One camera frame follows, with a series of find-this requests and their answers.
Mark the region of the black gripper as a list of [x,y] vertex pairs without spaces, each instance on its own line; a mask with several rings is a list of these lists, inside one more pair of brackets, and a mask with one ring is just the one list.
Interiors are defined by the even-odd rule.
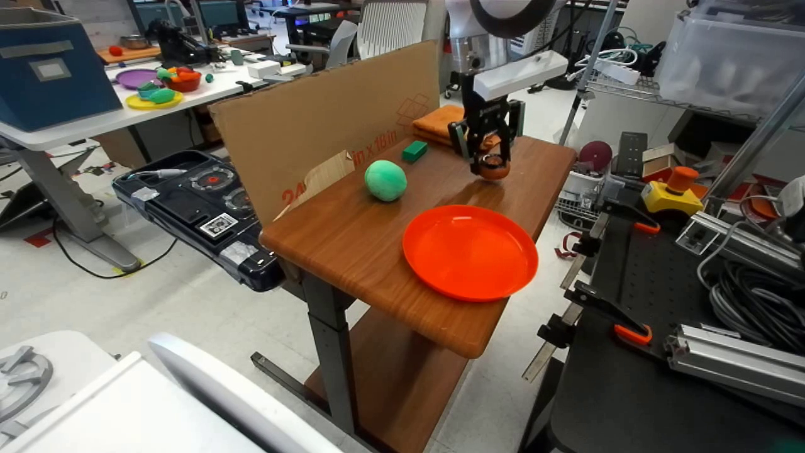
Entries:
[[464,157],[474,173],[482,171],[482,144],[474,139],[470,130],[492,133],[497,130],[500,166],[510,164],[510,148],[517,137],[523,133],[523,114],[527,106],[508,95],[499,95],[493,100],[482,99],[474,90],[474,74],[460,76],[460,100],[464,100],[464,122],[453,122],[448,127],[451,144],[458,157]]

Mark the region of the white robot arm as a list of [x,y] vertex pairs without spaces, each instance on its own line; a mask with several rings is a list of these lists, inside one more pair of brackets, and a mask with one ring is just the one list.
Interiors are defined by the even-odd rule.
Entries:
[[458,59],[464,117],[448,124],[453,148],[482,178],[505,178],[513,140],[523,133],[527,106],[517,90],[567,70],[553,51],[510,59],[505,42],[537,31],[556,0],[445,0],[451,46]]

